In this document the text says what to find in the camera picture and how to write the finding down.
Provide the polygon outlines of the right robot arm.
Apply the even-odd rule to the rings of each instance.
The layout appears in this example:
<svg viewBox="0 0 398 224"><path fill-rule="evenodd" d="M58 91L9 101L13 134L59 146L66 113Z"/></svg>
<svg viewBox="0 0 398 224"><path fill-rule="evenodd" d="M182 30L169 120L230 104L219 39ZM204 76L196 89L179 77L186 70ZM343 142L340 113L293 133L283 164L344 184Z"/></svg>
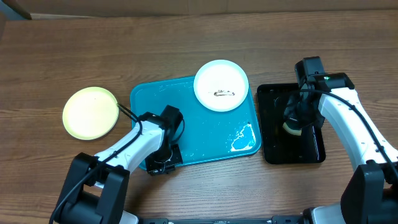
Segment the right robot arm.
<svg viewBox="0 0 398 224"><path fill-rule="evenodd" d="M379 132L345 73L327 74L320 57L295 64L298 92L284 110L283 128L328 121L342 142L354 174L339 202L303 211L304 223L397 223L397 149Z"/></svg>

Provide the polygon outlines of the yellow-green plate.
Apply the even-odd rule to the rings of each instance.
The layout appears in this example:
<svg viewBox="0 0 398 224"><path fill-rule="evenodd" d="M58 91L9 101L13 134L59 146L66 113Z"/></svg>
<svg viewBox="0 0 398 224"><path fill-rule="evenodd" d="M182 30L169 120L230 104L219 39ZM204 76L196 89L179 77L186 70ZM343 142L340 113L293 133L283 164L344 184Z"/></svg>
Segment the yellow-green plate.
<svg viewBox="0 0 398 224"><path fill-rule="evenodd" d="M74 93L63 108L64 128L74 138L94 140L109 133L119 116L116 97L107 89L91 86Z"/></svg>

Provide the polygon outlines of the white plate with blue rim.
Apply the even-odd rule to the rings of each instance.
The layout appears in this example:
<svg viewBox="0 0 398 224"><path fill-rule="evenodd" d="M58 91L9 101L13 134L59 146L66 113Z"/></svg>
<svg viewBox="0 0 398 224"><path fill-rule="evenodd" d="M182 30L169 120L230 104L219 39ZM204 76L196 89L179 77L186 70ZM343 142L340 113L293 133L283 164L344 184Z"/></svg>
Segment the white plate with blue rim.
<svg viewBox="0 0 398 224"><path fill-rule="evenodd" d="M197 100L216 112L227 112L240 106L249 91L245 71L229 60L213 60L196 73L193 91Z"/></svg>

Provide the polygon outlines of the green and yellow sponge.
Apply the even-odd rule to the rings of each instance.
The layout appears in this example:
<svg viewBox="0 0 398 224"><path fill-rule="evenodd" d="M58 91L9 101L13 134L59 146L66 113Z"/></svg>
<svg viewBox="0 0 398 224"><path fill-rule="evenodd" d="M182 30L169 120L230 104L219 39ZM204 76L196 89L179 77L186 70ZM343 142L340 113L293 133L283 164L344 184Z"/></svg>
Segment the green and yellow sponge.
<svg viewBox="0 0 398 224"><path fill-rule="evenodd" d="M288 134L291 134L293 136L301 136L302 135L301 128L295 127L293 124L291 124L287 121L282 125L282 127Z"/></svg>

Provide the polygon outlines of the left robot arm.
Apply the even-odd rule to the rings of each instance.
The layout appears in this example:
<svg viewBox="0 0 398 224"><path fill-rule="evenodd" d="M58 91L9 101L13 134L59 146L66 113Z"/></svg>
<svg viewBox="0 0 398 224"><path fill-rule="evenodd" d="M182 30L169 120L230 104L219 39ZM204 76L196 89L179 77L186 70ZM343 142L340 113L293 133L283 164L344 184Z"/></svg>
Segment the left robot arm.
<svg viewBox="0 0 398 224"><path fill-rule="evenodd" d="M178 108L168 105L160 115L136 116L118 107L136 125L107 150L75 156L50 223L139 223L137 216L124 211L131 173L141 162L150 175L168 174L182 164L176 132L185 122Z"/></svg>

